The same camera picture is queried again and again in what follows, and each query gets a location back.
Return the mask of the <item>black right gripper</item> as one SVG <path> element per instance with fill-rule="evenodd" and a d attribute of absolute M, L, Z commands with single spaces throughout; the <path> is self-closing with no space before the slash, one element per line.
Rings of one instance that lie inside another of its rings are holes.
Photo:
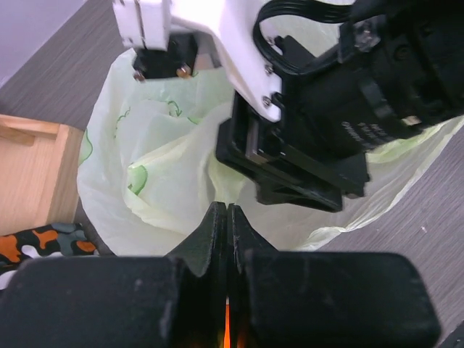
<path fill-rule="evenodd" d="M 260 25 L 281 15 L 336 24 L 339 41 L 319 57 L 291 36 L 268 43 Z M 255 183 L 261 204 L 339 212 L 364 194 L 367 152 L 463 114 L 461 1 L 269 1 L 255 24 L 283 83 L 271 96 L 281 119 L 235 96 L 215 156 Z"/>

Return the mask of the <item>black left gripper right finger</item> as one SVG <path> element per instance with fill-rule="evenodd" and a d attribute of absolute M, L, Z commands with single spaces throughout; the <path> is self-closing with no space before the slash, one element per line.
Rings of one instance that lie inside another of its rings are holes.
<path fill-rule="evenodd" d="M 433 347 L 423 279 L 391 252 L 279 251 L 228 207 L 231 347 Z"/>

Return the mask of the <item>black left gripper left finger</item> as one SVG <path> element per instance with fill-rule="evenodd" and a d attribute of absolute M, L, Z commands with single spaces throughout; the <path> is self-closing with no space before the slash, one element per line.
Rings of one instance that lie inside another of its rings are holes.
<path fill-rule="evenodd" d="M 227 209 L 163 257 L 25 262 L 1 297 L 3 347 L 222 347 Z"/>

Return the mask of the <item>light green plastic bag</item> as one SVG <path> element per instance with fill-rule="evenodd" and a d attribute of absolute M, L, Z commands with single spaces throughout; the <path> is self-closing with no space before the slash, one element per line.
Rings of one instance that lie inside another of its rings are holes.
<path fill-rule="evenodd" d="M 339 41 L 338 25 L 292 15 L 265 20 L 260 29 L 269 44 L 291 36 L 315 57 Z M 225 69 L 138 81 L 137 56 L 126 48 L 112 63 L 79 157 L 83 209 L 118 255 L 168 253 L 200 224 L 212 202 L 240 205 L 280 249 L 318 249 L 387 213 L 463 126 L 462 114 L 367 152 L 364 194 L 344 196 L 339 212 L 261 204 L 255 183 L 215 156 L 218 129 L 240 96 Z"/>

